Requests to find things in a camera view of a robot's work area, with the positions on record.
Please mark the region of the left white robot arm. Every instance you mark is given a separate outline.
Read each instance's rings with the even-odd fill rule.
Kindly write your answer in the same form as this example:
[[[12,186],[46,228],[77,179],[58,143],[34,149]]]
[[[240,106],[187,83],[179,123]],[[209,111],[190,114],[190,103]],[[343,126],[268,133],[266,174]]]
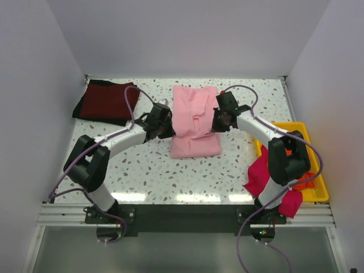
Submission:
[[[109,160],[128,148],[174,135],[171,109],[155,103],[149,113],[134,120],[129,128],[99,138],[79,137],[63,171],[99,208],[98,217],[105,223],[112,223],[121,214],[117,200],[104,183]]]

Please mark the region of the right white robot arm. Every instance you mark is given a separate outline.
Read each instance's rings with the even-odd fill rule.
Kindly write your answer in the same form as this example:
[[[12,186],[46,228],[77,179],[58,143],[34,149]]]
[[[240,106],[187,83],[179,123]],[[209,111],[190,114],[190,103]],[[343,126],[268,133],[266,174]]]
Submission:
[[[232,92],[220,93],[216,100],[218,107],[214,109],[213,132],[238,129],[253,136],[267,149],[269,179],[258,195],[260,205],[253,210],[255,220],[265,224],[273,218],[273,208],[281,204],[285,195],[283,191],[311,168],[306,141],[301,132],[281,130],[255,115],[251,107],[239,106]]]

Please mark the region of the pink t shirt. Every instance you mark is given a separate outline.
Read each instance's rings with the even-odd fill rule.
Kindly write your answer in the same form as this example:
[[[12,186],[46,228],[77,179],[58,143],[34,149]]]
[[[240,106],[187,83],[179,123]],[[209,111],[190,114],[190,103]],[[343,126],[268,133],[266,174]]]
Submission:
[[[198,158],[221,154],[220,135],[212,132],[217,88],[173,87],[171,158]]]

